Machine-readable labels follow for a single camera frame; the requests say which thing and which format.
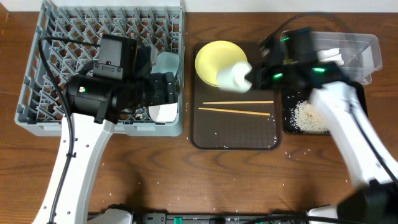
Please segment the white paper cup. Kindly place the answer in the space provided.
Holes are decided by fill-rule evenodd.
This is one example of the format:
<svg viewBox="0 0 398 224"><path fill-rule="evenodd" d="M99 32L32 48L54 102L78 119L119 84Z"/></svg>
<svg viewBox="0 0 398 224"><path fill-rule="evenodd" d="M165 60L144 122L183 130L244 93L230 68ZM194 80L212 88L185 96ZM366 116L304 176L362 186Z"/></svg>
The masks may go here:
<svg viewBox="0 0 398 224"><path fill-rule="evenodd" d="M219 70L216 74L217 85L225 91L245 93L250 90L252 83L246 75L252 70L247 61L239 61L234 65Z"/></svg>

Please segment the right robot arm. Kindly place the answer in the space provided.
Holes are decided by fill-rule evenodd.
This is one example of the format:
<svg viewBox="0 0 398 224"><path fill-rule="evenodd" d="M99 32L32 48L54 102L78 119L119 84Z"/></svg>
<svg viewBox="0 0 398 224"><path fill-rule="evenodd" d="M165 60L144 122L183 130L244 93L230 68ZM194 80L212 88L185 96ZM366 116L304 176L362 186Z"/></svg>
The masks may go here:
<svg viewBox="0 0 398 224"><path fill-rule="evenodd" d="M260 42L265 59L250 74L257 90L308 96L348 169L354 193L337 205L310 209L308 223L396 223L397 161L383 145L357 96L344 50L319 47L310 29L279 30Z"/></svg>

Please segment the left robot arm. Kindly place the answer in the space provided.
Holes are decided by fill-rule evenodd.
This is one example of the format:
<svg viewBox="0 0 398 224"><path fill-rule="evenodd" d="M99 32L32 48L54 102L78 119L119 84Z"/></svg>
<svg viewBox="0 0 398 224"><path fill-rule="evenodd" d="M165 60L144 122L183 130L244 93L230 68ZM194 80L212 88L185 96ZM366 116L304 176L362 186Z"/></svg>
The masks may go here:
<svg viewBox="0 0 398 224"><path fill-rule="evenodd" d="M180 59L128 37L105 34L99 56L64 87L48 77L64 114L52 176L36 223L88 223L88 206L105 147L122 114L177 106Z"/></svg>

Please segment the white paper napkin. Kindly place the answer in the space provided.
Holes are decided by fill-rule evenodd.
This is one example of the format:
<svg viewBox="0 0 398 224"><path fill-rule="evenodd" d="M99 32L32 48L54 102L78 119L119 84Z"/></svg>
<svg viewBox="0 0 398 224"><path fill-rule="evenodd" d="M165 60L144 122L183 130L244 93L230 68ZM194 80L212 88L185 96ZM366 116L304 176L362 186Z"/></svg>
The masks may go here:
<svg viewBox="0 0 398 224"><path fill-rule="evenodd" d="M317 52L320 62L335 62L338 66L344 65L344 60L339 48L320 50Z"/></svg>

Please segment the pink white bowl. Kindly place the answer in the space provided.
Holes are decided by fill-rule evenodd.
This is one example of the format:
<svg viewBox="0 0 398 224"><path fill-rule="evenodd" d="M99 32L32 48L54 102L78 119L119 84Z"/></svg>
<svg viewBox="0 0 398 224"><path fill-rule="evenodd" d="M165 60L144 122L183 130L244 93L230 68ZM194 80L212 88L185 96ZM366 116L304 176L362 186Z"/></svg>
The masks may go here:
<svg viewBox="0 0 398 224"><path fill-rule="evenodd" d="M149 107L149 116L156 123L174 122L177 117L178 103Z"/></svg>

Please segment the yellow plate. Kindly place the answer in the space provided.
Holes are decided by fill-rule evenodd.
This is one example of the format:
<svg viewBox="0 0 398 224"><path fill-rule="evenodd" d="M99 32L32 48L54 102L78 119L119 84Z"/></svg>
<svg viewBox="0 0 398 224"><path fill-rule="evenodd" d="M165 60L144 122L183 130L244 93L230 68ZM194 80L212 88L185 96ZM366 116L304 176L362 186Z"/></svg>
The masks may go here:
<svg viewBox="0 0 398 224"><path fill-rule="evenodd" d="M208 85L219 87L217 73L237 62L247 62L246 54L238 45L225 40L205 44L195 58L197 75Z"/></svg>

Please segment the light blue bowl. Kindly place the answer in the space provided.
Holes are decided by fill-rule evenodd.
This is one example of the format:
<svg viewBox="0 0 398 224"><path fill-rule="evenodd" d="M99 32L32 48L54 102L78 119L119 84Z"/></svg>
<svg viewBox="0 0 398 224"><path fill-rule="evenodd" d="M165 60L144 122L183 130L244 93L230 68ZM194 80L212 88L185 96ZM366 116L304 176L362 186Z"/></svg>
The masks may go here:
<svg viewBox="0 0 398 224"><path fill-rule="evenodd" d="M180 64L178 54L172 52L161 52L158 54L155 65L152 67L151 73L168 73L171 72L176 76Z"/></svg>

